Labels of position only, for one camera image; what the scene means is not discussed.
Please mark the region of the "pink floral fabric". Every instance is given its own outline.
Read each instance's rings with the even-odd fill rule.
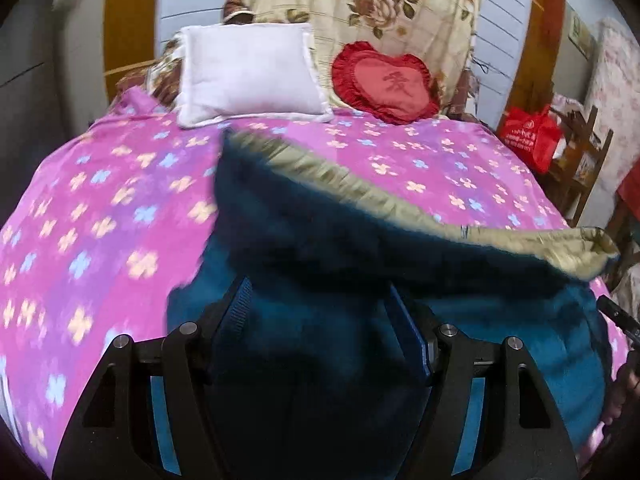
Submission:
[[[167,295],[196,274],[214,225],[212,179],[228,126],[287,137],[439,222],[565,226],[529,170],[477,124],[389,126],[339,111],[330,124],[244,119],[181,130],[174,113],[129,89],[47,157],[0,232],[0,386],[10,426],[48,474],[113,337],[165,334]],[[593,290],[606,294],[600,280]],[[613,328],[610,339],[617,369],[626,341]]]
[[[602,218],[596,223],[604,226],[613,213],[616,189],[640,156],[640,47],[612,18],[602,23],[600,51],[584,106],[587,115],[593,106],[598,107],[594,132],[604,142],[611,129],[613,139],[583,216]],[[598,198],[598,193],[610,198]],[[592,208],[606,208],[608,214],[589,211]]]

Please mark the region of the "dark blue jacket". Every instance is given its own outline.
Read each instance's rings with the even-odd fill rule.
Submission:
[[[197,319],[236,276],[250,280],[249,308],[226,316],[214,342],[208,390],[238,478],[395,476],[429,392],[385,313],[389,283],[468,336],[519,336],[576,448],[597,425],[610,349],[587,282],[533,256],[381,221],[273,171],[229,138],[215,195],[202,267],[172,293],[167,323],[172,330]],[[470,465],[481,405],[475,380],[458,471]],[[175,469],[159,429],[165,465]]]

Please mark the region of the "wooden chair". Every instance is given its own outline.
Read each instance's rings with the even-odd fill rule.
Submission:
[[[569,129],[569,134],[567,135],[565,155],[560,160],[554,160],[551,163],[547,181],[551,179],[553,186],[548,186],[552,187],[552,189],[548,191],[545,189],[545,193],[565,218],[569,214],[576,198],[578,199],[578,205],[573,217],[567,219],[570,227],[576,227],[609,151],[613,130],[609,130],[602,148],[597,148],[591,143],[593,127],[598,115],[596,107],[591,109],[589,119],[586,122],[579,112],[571,112],[568,115],[564,115],[554,110],[554,113],[558,114],[562,119],[562,122]],[[570,142],[575,145],[575,148],[569,147]],[[585,153],[591,155],[594,161],[594,168],[587,177],[578,179],[576,173]]]

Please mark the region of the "rose print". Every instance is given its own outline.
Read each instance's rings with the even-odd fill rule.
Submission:
[[[382,37],[382,29],[396,22],[400,13],[399,3],[395,0],[354,0],[350,9],[354,12],[352,16],[355,16],[350,18],[350,25],[358,23],[357,18],[361,17],[374,29],[373,34],[377,38]]]

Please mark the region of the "flower pattern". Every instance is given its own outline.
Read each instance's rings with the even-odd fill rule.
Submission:
[[[31,270],[31,267],[33,267],[33,263],[36,260],[36,257],[37,257],[36,253],[28,253],[24,257],[24,261],[20,266],[20,273],[29,272]]]
[[[94,173],[94,176],[91,177],[91,183],[104,184],[110,174],[111,171],[109,170],[98,170]]]
[[[44,430],[38,427],[36,430],[30,422],[27,422],[27,435],[29,436],[29,444],[38,452],[42,458],[46,458],[49,454],[47,447],[44,445]]]
[[[71,221],[76,222],[84,212],[89,209],[89,206],[84,203],[80,203],[76,206],[76,208],[71,212]]]
[[[71,148],[61,149],[68,150],[65,156],[45,160],[30,194],[0,231],[0,353],[10,364],[6,373],[17,398],[17,420],[25,425],[28,453],[49,472],[59,428],[73,409],[68,404],[90,375],[88,355],[131,327],[140,340],[164,334],[166,297],[158,288],[171,290],[192,279],[214,228],[211,187],[220,137],[228,127],[250,130],[251,123],[258,123],[247,118],[226,121],[220,130],[219,124],[181,130],[172,113],[146,116],[136,110],[134,117],[126,126],[117,126],[113,118],[98,120],[92,127],[95,134],[85,136],[90,143],[76,139]],[[350,110],[340,110],[328,124],[260,122],[267,128],[257,129],[259,134],[309,139],[307,149],[321,156],[327,156],[322,151],[328,149],[327,141],[345,144],[330,151],[336,163],[421,208],[434,222],[526,230],[563,227],[530,174],[510,171],[523,165],[507,148],[498,150],[499,141],[475,124],[423,120],[394,126]],[[286,132],[278,133],[285,127]],[[330,136],[326,128],[343,135]],[[204,132],[208,142],[196,143]],[[421,142],[412,142],[418,133]],[[187,147],[193,138],[194,145]],[[152,153],[156,156],[142,168],[145,160],[138,157]],[[495,170],[500,175],[489,165],[490,156],[500,162],[503,169]],[[100,170],[110,174],[91,184]],[[190,179],[182,181],[182,186],[188,184],[184,192],[177,192],[179,184],[170,189],[184,178]],[[94,293],[98,289],[104,295]],[[133,308],[129,299],[140,297],[145,298],[143,308]],[[23,355],[30,359],[25,365]],[[46,373],[34,373],[39,369],[34,367],[45,364]],[[39,413],[26,406],[44,409]]]
[[[142,153],[136,157],[136,160],[140,163],[140,168],[148,168],[151,162],[156,158],[155,153]]]
[[[386,164],[378,164],[376,162],[374,162],[371,167],[377,174],[380,175],[385,175],[386,172],[391,169],[391,166],[388,166]]]
[[[86,180],[86,173],[84,171],[81,171],[81,173],[78,173],[75,177],[73,177],[69,181],[69,186],[71,187],[71,191],[75,191],[80,186],[82,186],[85,180]]]
[[[482,209],[482,204],[477,202],[476,200],[470,198],[469,205],[471,206],[471,209],[484,213],[484,209]]]
[[[47,384],[47,391],[45,398],[49,404],[55,404],[56,407],[61,408],[65,402],[65,388],[66,377],[64,375],[49,376],[49,383]]]
[[[518,227],[520,225],[520,220],[518,220],[518,217],[516,216],[515,213],[510,214],[509,216],[507,216],[507,218],[509,220],[511,220],[511,223],[515,226]]]
[[[17,275],[18,273],[15,272],[15,265],[11,265],[7,267],[7,269],[4,271],[4,279],[3,279],[4,284],[9,285]]]
[[[94,234],[96,238],[100,239],[103,236],[112,232],[116,228],[116,225],[117,224],[115,220],[111,219],[110,216],[107,216],[102,220],[100,220],[99,222],[96,222],[94,226],[91,228],[91,232]]]
[[[111,150],[111,155],[115,156],[129,155],[129,153],[131,153],[131,148],[129,146],[118,146]]]
[[[129,276],[133,279],[151,278],[158,270],[158,255],[156,253],[133,252],[127,259],[127,266],[129,267]]]
[[[407,188],[407,191],[416,191],[418,193],[422,193],[424,192],[425,189],[427,189],[427,187],[424,186],[423,184],[416,184],[411,180],[406,183],[406,188]]]
[[[86,251],[82,251],[69,265],[69,273],[71,273],[75,280],[78,280],[89,268],[90,264],[91,258],[88,256]]]
[[[91,330],[93,325],[93,318],[85,315],[84,308],[81,306],[76,308],[73,317],[69,320],[69,323],[66,326],[73,344],[78,346],[82,342],[82,339],[84,339],[84,336],[89,332],[89,330]]]
[[[466,187],[467,189],[477,189],[476,184],[474,184],[473,182],[471,182],[470,178],[461,178],[460,182],[462,183],[462,185],[464,187]]]
[[[173,153],[167,153],[160,161],[160,166],[162,166],[163,168],[170,168],[176,162],[178,162],[178,157],[176,157]]]
[[[449,199],[451,200],[451,205],[459,207],[460,209],[466,209],[465,201],[461,198],[458,198],[455,195],[449,195]]]
[[[338,150],[341,150],[348,146],[346,142],[339,142],[338,140],[331,140],[326,145],[330,146],[331,148],[337,148]]]
[[[40,230],[40,238],[46,238],[53,231],[53,227],[56,225],[56,220],[47,220],[42,224],[42,229]]]
[[[189,218],[195,220],[198,224],[204,224],[216,211],[216,206],[213,204],[200,201],[189,211]]]
[[[348,20],[349,25],[360,25],[364,22],[380,40],[384,30],[394,27],[403,14],[412,20],[415,16],[414,5],[419,2],[420,0],[353,0],[348,4],[352,12]]]
[[[36,213],[33,215],[34,218],[38,218],[39,216],[44,215],[44,213],[47,212],[47,208],[49,207],[49,204],[51,203],[51,199],[49,198],[49,200],[46,201],[42,201],[40,202],[40,204],[38,204],[38,208],[36,209]]]
[[[60,237],[58,241],[58,247],[60,248],[60,252],[64,253],[69,247],[71,247],[78,240],[78,233],[75,228],[69,229],[69,231]]]
[[[158,207],[155,205],[150,207],[139,207],[133,213],[133,221],[135,223],[141,222],[149,225],[156,218],[156,211],[158,211]]]
[[[183,191],[189,189],[189,186],[194,183],[194,180],[190,176],[184,176],[177,180],[174,180],[169,189],[171,191],[175,191],[176,193],[182,193]]]

